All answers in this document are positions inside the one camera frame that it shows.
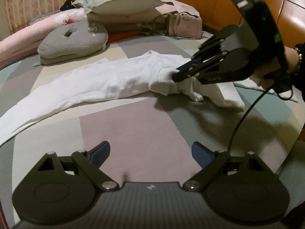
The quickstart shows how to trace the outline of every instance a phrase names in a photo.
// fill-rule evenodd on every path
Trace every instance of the wall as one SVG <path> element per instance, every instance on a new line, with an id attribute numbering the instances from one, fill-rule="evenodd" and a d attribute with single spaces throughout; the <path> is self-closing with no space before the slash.
<path id="1" fill-rule="evenodd" d="M 9 24 L 5 13 L 4 0 L 0 0 L 0 41 L 10 35 Z"/>

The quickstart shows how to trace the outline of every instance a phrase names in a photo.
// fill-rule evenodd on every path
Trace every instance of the black sleeve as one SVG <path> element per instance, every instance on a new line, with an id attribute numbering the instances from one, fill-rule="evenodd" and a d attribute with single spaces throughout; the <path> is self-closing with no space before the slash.
<path id="1" fill-rule="evenodd" d="M 60 11 L 66 11 L 66 10 L 73 9 L 73 8 L 75 8 L 75 7 L 71 4 L 71 0 L 67 0 L 63 4 L 63 6 L 61 6 Z"/>
<path id="2" fill-rule="evenodd" d="M 295 46 L 300 50 L 300 53 L 302 54 L 303 60 L 300 64 L 300 69 L 295 75 L 292 75 L 290 78 L 292 84 L 302 92 L 303 100 L 305 101 L 305 43 L 304 44 L 297 44 Z"/>

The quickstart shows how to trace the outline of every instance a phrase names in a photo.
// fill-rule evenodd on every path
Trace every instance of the person's wrist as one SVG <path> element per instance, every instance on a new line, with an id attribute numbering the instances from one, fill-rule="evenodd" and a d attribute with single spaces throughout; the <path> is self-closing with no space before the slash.
<path id="1" fill-rule="evenodd" d="M 285 47 L 285 55 L 288 63 L 288 74 L 293 74 L 296 71 L 298 71 L 299 68 L 299 62 L 300 62 L 300 56 L 297 52 L 297 50 L 293 48 Z"/>

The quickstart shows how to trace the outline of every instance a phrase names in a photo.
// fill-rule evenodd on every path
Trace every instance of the bracelet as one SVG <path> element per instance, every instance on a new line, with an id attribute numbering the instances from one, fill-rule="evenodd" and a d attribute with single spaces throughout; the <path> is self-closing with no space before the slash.
<path id="1" fill-rule="evenodd" d="M 296 70 L 294 73 L 292 73 L 292 75 L 297 75 L 298 71 L 299 71 L 300 68 L 301 68 L 301 62 L 302 62 L 302 60 L 303 60 L 303 56 L 302 56 L 300 50 L 299 50 L 297 47 L 294 47 L 293 49 L 294 49 L 294 50 L 298 53 L 298 55 L 299 55 L 298 68 L 297 68 L 297 70 Z"/>

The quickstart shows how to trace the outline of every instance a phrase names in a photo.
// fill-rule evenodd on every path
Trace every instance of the gray pillow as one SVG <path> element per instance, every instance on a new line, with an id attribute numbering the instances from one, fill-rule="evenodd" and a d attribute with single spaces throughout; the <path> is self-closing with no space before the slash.
<path id="1" fill-rule="evenodd" d="M 76 22 L 49 33 L 37 52 L 42 65 L 56 64 L 96 53 L 107 41 L 108 33 L 101 23 Z"/>

